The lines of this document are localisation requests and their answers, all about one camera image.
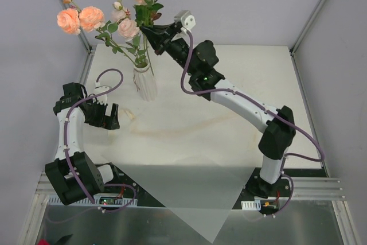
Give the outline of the white wrapping paper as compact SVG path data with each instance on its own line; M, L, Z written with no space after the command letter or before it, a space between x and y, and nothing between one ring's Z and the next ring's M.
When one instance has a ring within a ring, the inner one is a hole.
M177 129L231 114L132 112L139 130ZM109 133L104 157L213 243L260 162L256 150L259 133L238 116L171 138L131 134L130 121L120 110L119 120L121 128Z

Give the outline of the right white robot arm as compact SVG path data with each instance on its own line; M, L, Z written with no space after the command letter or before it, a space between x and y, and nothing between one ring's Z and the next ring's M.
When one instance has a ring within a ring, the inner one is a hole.
M292 129L292 110L281 109L259 103L239 91L214 66L219 62L214 44L205 40L193 45L193 35L187 31L190 42L183 38L180 24L166 26L141 26L142 33L156 55L167 53L183 69L180 86L184 93L202 96L220 104L244 118L262 133L259 150L263 154L258 181L259 192L271 196L278 188L283 156L295 136Z

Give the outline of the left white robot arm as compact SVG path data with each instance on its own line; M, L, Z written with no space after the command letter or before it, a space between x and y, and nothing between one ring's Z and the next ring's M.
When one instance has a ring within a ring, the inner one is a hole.
M64 205L104 192L120 189L121 179L111 163L96 165L84 151L83 127L118 130L118 104L106 114L108 86L97 84L88 95L80 83L63 85L63 96L56 102L53 112L59 123L58 148L54 161L45 165L46 176Z

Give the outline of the pale pink rose stem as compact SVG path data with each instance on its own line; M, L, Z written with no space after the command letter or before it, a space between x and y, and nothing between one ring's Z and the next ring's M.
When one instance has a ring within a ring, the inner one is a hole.
M112 5L112 22L117 24L116 32L125 41L125 46L119 48L124 54L127 54L137 68L147 67L147 48L142 44L143 38L137 22L131 18L131 13L128 8L123 6L122 0L117 0Z

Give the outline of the peach rose stem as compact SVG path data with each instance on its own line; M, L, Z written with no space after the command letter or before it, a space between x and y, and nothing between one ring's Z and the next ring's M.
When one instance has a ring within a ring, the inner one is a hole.
M105 46L110 48L114 54L121 53L128 58L127 54L124 54L119 48L120 45L113 39L113 34L117 33L117 24L113 23L112 20L107 21L103 11L97 7L78 8L80 9L79 19L82 30L87 33L96 32L95 38L104 42Z
M137 35L135 35L135 37L132 39L132 43L135 49L135 53L134 53L135 66L137 68L144 68L147 66L146 55L145 55L146 48L143 46L143 49L141 49L140 47L141 35L139 34L139 32L140 32L140 27L148 21L147 8L146 8L145 0L135 0L135 1L136 1L136 4L134 5L135 22L138 27Z

